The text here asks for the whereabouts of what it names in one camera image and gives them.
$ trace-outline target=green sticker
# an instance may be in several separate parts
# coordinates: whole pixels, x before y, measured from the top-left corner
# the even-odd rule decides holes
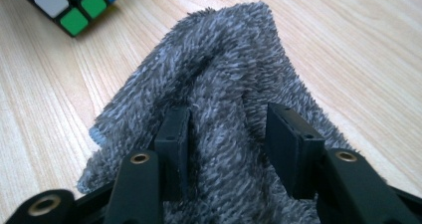
[[[73,36],[78,35],[88,26],[87,18],[84,17],[78,8],[72,9],[60,20],[60,23]]]
[[[82,7],[92,18],[96,18],[105,8],[105,0],[82,0]]]

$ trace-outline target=wood grain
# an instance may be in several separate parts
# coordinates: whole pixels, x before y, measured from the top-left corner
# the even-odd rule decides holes
[[[0,221],[75,188],[95,117],[176,22],[259,0],[117,0],[76,39],[0,0]],[[389,184],[422,196],[422,0],[261,0],[297,72]]]

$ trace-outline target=towel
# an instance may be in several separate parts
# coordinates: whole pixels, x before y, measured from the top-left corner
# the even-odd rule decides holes
[[[350,148],[296,74],[268,5],[189,14],[97,117],[90,135],[101,148],[78,189],[114,180],[122,158],[147,148],[165,113],[184,105],[189,188],[184,200],[163,203],[165,223],[319,223],[316,201],[290,198],[264,152],[268,103],[293,108],[326,148]]]

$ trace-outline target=black plastic part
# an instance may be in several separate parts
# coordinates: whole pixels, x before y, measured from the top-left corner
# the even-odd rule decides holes
[[[76,219],[79,224],[103,223],[114,182],[104,185],[76,201]]]
[[[265,151],[289,196],[313,199],[314,163],[324,152],[324,138],[294,110],[268,104]]]
[[[154,151],[133,151],[120,166],[105,224],[162,223],[159,161]]]
[[[316,212],[319,217],[320,223],[347,223],[344,213],[341,211],[337,199],[329,184],[328,177],[326,177],[325,171],[322,168],[322,164],[323,160],[322,162],[318,162],[316,164],[316,190],[318,194],[316,200]]]
[[[393,189],[404,205],[406,205],[418,218],[419,222],[422,223],[422,199],[395,187],[390,186],[390,188]]]
[[[154,150],[163,165],[164,201],[179,201],[187,194],[189,117],[186,107],[170,109],[154,141]]]
[[[359,153],[330,149],[324,156],[322,171],[343,216],[341,223],[419,223]],[[322,223],[335,223],[325,222],[322,215],[319,218]]]
[[[68,190],[50,190],[24,202],[6,224],[74,223],[74,194]]]

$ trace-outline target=terry cloth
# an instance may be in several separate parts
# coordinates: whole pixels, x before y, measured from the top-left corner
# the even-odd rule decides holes
[[[295,73],[265,3],[189,14],[97,117],[90,135],[101,149],[78,188],[114,180],[125,155],[149,146],[164,114],[187,105],[188,197],[164,202],[165,223],[318,223],[316,202],[291,199],[264,153],[269,102],[293,108],[327,148],[350,148]]]

